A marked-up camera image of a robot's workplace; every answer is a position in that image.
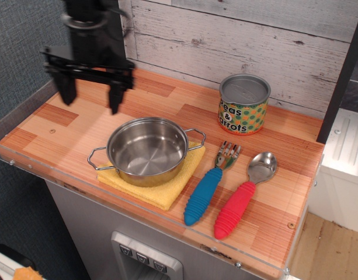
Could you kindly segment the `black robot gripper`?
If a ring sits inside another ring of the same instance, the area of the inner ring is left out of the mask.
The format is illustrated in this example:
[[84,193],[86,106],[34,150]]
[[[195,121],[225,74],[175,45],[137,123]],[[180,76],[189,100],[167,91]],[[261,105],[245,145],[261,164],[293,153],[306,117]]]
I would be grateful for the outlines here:
[[45,46],[45,70],[59,91],[63,102],[70,105],[77,97],[76,79],[109,84],[109,107],[117,114],[124,92],[133,87],[134,64],[127,58],[115,65],[105,56],[102,29],[70,30],[68,45]]

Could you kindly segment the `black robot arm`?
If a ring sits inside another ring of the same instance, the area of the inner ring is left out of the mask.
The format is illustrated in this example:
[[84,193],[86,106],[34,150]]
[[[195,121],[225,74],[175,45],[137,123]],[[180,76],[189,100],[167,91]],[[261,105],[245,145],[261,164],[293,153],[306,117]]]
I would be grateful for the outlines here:
[[133,88],[135,65],[126,58],[122,20],[128,13],[117,1],[66,1],[61,21],[70,44],[44,47],[45,71],[63,102],[77,96],[77,79],[109,85],[109,107],[116,114],[124,92]]

